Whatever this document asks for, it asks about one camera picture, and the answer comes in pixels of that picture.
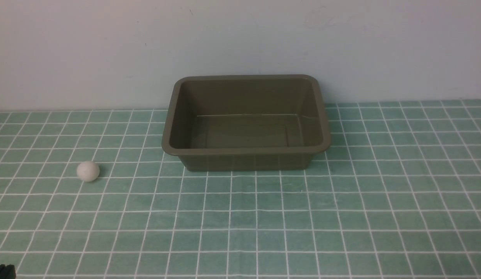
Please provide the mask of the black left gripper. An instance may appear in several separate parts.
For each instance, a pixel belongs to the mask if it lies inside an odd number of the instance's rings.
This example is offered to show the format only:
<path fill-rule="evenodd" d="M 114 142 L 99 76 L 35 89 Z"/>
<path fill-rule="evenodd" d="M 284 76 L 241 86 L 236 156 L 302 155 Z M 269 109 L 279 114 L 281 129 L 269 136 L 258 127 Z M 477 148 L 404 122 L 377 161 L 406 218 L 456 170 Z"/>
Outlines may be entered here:
<path fill-rule="evenodd" d="M 0 265 L 0 279 L 16 279 L 16 268 L 14 265 Z"/>

